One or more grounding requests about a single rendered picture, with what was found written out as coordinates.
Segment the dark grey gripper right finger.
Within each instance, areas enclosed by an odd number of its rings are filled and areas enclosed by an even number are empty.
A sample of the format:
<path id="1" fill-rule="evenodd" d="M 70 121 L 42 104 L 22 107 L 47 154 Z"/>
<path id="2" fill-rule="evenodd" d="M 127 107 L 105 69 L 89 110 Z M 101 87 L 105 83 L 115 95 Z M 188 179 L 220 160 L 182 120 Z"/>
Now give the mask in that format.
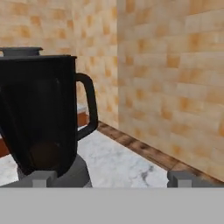
<path id="1" fill-rule="evenodd" d="M 168 187 L 198 187 L 198 188 L 224 188 L 224 184 L 213 184 L 203 180 L 187 171 L 168 171 Z"/>

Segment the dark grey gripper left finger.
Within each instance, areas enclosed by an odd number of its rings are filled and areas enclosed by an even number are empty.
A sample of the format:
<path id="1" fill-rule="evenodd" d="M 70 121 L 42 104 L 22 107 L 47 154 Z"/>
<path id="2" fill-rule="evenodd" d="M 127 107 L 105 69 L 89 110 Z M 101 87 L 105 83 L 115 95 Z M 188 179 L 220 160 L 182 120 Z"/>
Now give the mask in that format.
<path id="1" fill-rule="evenodd" d="M 56 171 L 34 171 L 21 180 L 2 185 L 2 188 L 47 188 L 54 187 L 57 180 Z"/>

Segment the black blender with grey base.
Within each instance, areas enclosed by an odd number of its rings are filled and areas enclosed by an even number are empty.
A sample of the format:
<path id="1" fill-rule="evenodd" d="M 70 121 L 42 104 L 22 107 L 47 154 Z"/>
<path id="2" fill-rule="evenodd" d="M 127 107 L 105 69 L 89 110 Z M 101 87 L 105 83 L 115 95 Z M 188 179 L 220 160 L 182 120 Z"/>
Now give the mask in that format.
<path id="1" fill-rule="evenodd" d="M 18 180 L 55 171 L 54 187 L 90 187 L 78 142 L 98 126 L 95 89 L 71 55 L 0 58 L 0 134 Z"/>

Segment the dark grey blender lid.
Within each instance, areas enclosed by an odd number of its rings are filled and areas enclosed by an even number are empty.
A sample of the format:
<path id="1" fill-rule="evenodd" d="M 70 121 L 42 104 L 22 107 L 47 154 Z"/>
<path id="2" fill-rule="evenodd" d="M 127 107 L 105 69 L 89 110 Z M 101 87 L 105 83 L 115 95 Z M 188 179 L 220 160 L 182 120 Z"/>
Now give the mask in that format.
<path id="1" fill-rule="evenodd" d="M 0 47 L 0 52 L 3 53 L 4 57 L 39 56 L 42 50 L 42 47 L 35 46 Z"/>

